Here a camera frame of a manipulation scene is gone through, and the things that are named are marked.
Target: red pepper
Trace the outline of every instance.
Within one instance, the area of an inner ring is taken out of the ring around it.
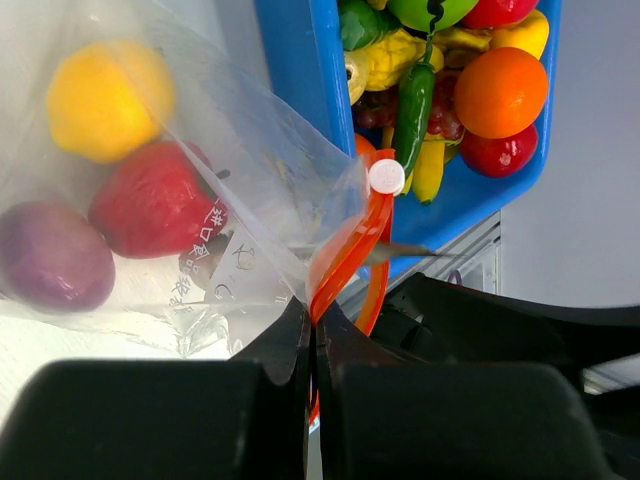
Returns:
[[[154,258],[203,245],[226,225],[227,214],[202,188],[180,146],[161,141],[140,148],[116,170],[93,199],[89,222],[118,255]]]

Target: blue bin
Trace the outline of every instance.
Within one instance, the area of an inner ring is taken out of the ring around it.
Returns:
[[[551,24],[542,57],[551,89],[536,121],[540,144],[534,158],[516,175],[504,179],[483,177],[460,158],[452,160],[431,205],[420,205],[413,195],[396,200],[394,241],[437,250],[529,190],[540,177],[551,137],[562,0],[540,0],[538,9]],[[353,122],[336,0],[256,0],[256,10],[274,92],[353,156]],[[391,276],[417,261],[394,261]]]

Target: clear plastic bag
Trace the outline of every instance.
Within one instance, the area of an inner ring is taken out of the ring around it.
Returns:
[[[363,162],[155,1],[48,3],[3,32],[0,315],[186,356],[310,302],[291,248],[357,228]]]

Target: orange fruit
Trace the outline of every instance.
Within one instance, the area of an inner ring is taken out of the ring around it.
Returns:
[[[366,153],[375,153],[376,147],[374,147],[369,140],[364,138],[359,133],[356,133],[356,153],[358,155],[364,155]]]
[[[471,133],[506,138],[535,121],[548,93],[544,66],[524,50],[504,47],[488,51],[462,71],[454,104],[460,122]]]

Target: green chili pepper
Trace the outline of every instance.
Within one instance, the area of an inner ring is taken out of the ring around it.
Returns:
[[[342,0],[338,12],[342,47],[349,52],[379,42],[400,28],[396,17],[374,10],[364,0]]]
[[[413,171],[422,141],[427,134],[433,87],[436,75],[429,64],[432,47],[427,54],[402,77],[398,86],[398,113],[391,148],[396,151],[396,160],[407,176]]]

